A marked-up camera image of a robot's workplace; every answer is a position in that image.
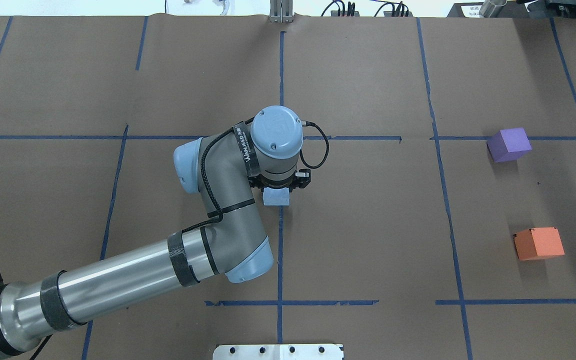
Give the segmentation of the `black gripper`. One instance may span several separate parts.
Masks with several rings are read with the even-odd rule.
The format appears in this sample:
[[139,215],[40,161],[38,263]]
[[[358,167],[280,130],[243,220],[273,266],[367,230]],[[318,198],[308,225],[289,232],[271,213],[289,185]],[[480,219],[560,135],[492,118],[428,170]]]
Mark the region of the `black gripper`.
[[258,188],[261,191],[273,189],[277,191],[287,190],[289,193],[295,189],[304,189],[311,183],[311,170],[299,169],[289,174],[287,178],[281,180],[272,180],[259,174],[255,177],[247,178],[251,188]]

